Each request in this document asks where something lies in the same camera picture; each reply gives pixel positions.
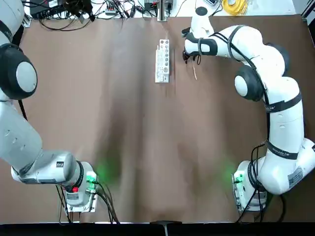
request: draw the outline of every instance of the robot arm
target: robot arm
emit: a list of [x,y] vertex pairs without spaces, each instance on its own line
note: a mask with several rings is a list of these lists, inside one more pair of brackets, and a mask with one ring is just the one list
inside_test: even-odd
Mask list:
[[236,91],[249,100],[262,99],[270,116],[269,139],[265,141],[267,153],[258,160],[258,168],[255,161],[253,164],[243,161],[232,176],[239,210],[243,211],[250,202],[249,211],[257,211],[258,194],[265,206],[266,190],[276,195],[285,193],[315,167],[315,146],[304,138],[298,84],[293,78],[284,76],[288,69],[287,52],[280,46],[264,44],[261,33],[252,27],[231,26],[214,33],[208,17],[206,8],[197,8],[191,27],[182,31],[186,37],[184,61],[209,55],[242,62],[234,79]]
[[71,211],[90,211],[96,204],[97,181],[91,165],[67,151],[45,151],[34,128],[12,100],[34,94],[37,73],[22,50],[11,44],[24,8],[20,0],[0,0],[0,158],[11,165],[12,177],[25,184],[59,184],[66,190]]

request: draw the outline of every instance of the yellow cable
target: yellow cable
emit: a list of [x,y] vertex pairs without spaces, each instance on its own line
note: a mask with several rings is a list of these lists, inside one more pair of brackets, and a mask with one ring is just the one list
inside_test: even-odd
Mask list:
[[247,10],[247,1],[246,0],[235,0],[235,3],[230,5],[228,0],[223,0],[222,2],[223,9],[233,15],[243,15]]

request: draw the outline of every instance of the black joint cap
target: black joint cap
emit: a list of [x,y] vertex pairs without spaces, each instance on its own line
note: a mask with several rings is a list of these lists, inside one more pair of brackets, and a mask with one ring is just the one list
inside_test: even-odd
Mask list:
[[205,16],[205,15],[207,15],[207,13],[208,13],[208,10],[203,6],[200,6],[196,9],[196,14],[198,16]]

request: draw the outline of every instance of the label sticker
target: label sticker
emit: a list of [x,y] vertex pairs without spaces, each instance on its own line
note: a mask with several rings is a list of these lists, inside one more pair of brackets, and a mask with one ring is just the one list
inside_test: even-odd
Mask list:
[[79,200],[78,193],[67,193],[67,200]]
[[303,172],[302,172],[302,168],[298,167],[296,168],[296,170],[287,176],[287,179],[289,181],[289,188],[293,188],[298,182],[301,181],[301,179],[303,178]]
[[58,0],[53,0],[49,2],[49,7],[54,7],[58,5]]
[[57,161],[56,167],[63,167],[63,161]]

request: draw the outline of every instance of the brown tablecloth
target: brown tablecloth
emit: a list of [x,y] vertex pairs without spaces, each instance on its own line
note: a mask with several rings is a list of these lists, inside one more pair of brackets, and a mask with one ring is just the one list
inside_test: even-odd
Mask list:
[[[181,30],[190,21],[97,20],[73,32],[48,31],[33,22],[24,33],[22,49],[39,79],[35,95],[24,101],[29,122],[45,149],[69,150],[93,165],[111,188],[121,221],[236,220],[230,175],[266,137],[262,102],[235,91],[239,63],[203,56],[194,79],[191,64],[182,60]],[[218,31],[235,24],[255,27],[265,43],[289,51],[288,75],[300,85],[306,135],[315,140],[315,52],[301,17],[213,17],[211,23]],[[164,38],[173,50],[172,75],[160,85],[154,83],[155,51]],[[0,170],[0,222],[58,221],[54,186],[17,183],[3,161]],[[285,220],[314,221],[313,178],[311,173],[285,194]],[[266,220],[280,213],[274,197]],[[107,221],[105,205],[99,201],[97,213],[81,220]]]

